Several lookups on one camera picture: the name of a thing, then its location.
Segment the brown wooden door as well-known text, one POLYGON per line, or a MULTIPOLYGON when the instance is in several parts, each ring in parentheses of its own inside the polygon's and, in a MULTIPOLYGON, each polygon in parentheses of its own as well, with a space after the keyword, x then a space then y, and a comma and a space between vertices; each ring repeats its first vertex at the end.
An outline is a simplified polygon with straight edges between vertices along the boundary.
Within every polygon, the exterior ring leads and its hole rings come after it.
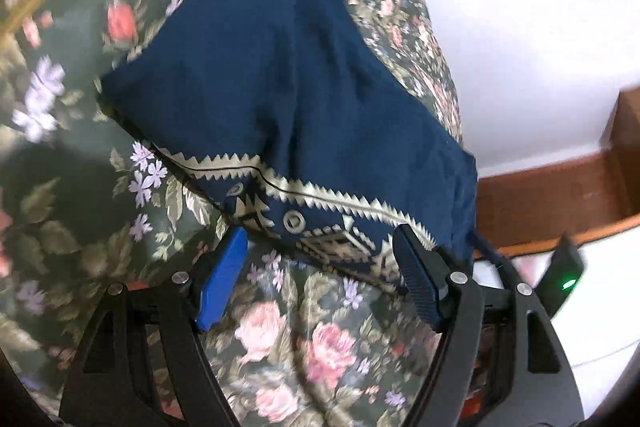
POLYGON ((477 228, 511 257, 582 245, 639 225, 639 89, 620 91, 600 152, 480 180, 477 228))

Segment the green floral bedspread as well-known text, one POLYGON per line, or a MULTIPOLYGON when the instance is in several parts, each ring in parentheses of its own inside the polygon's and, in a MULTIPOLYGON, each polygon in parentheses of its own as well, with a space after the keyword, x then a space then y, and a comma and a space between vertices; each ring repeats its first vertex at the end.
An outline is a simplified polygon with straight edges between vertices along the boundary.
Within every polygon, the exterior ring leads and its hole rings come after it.
MULTIPOLYGON (((186 0, 1 0, 1 348, 58 419, 108 285, 189 268, 228 219, 101 106, 186 0)), ((346 0, 364 40, 455 137, 457 90, 425 0, 346 0)), ((398 426, 437 337, 382 287, 254 246, 204 349, 245 426, 398 426)))

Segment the navy blue patterned garment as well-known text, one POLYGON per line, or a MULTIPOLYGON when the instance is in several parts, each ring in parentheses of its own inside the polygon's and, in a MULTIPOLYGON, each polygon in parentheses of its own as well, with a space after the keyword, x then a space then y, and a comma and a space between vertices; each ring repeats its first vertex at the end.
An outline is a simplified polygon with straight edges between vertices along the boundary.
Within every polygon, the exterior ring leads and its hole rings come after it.
POLYGON ((473 260, 475 159, 343 0, 186 0, 102 96, 218 208, 320 265, 398 285, 399 225, 473 260))

